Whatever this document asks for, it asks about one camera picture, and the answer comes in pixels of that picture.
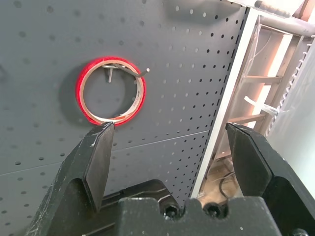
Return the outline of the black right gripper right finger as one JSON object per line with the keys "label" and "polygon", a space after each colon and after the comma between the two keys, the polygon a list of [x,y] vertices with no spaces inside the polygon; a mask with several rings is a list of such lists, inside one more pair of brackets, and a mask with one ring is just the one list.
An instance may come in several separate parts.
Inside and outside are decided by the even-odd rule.
{"label": "black right gripper right finger", "polygon": [[291,166],[260,133],[228,122],[235,176],[244,196],[264,199],[281,234],[315,234],[315,200]]}

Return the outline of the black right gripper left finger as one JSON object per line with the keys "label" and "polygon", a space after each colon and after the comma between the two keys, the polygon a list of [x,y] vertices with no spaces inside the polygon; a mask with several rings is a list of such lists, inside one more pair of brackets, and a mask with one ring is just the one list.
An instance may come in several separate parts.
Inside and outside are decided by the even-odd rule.
{"label": "black right gripper left finger", "polygon": [[114,124],[93,127],[62,162],[26,235],[82,236],[100,212],[109,175]]}

